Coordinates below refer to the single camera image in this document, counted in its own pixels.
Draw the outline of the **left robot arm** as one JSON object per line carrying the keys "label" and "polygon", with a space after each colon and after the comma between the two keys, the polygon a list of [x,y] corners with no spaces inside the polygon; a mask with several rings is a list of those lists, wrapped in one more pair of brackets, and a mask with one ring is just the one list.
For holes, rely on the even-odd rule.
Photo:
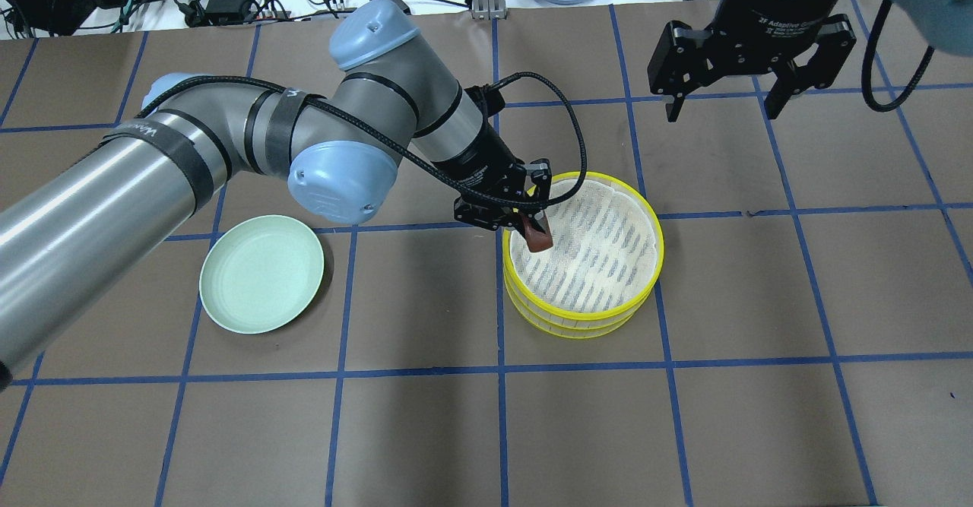
{"label": "left robot arm", "polygon": [[241,172],[287,182],[310,212],[362,224],[409,160],[458,192],[453,216],[549,239],[548,160],[524,162],[489,119],[500,84],[464,88],[389,0],[329,43],[333,97],[239,75],[168,74],[143,109],[2,212],[2,386]]}

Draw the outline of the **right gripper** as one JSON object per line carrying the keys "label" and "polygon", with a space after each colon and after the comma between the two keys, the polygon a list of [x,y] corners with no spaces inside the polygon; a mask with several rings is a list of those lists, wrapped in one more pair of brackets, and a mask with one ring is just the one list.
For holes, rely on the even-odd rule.
{"label": "right gripper", "polygon": [[856,43],[837,2],[719,0],[705,28],[668,22],[647,67],[650,91],[666,95],[667,122],[677,122],[686,95],[731,75],[775,75],[769,120],[807,89],[831,87]]}

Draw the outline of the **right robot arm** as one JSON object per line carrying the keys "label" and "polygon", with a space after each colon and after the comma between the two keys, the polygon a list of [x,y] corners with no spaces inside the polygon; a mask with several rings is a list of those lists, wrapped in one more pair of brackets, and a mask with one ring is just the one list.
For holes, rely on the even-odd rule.
{"label": "right robot arm", "polygon": [[[647,66],[650,91],[667,100],[668,122],[678,119],[688,95],[732,75],[773,73],[764,109],[776,119],[810,88],[831,87],[854,49],[847,15],[838,0],[719,0],[712,22],[696,30],[671,20]],[[882,103],[873,95],[872,70],[892,6],[899,6],[927,41],[927,50],[903,91]],[[920,84],[937,51],[971,55],[971,0],[882,0],[864,50],[863,99],[876,112],[898,109]]]}

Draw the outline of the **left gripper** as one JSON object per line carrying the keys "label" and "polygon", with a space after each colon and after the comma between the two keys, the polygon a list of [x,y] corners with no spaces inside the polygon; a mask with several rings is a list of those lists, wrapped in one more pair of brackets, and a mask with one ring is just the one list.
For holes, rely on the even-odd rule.
{"label": "left gripper", "polygon": [[[538,203],[550,196],[552,170],[546,158],[524,162],[512,154],[496,131],[480,131],[458,156],[437,163],[438,171],[459,185],[491,198]],[[525,243],[549,243],[548,220],[543,210],[490,202],[480,196],[460,195],[453,205],[455,218],[483,229],[513,227]]]}

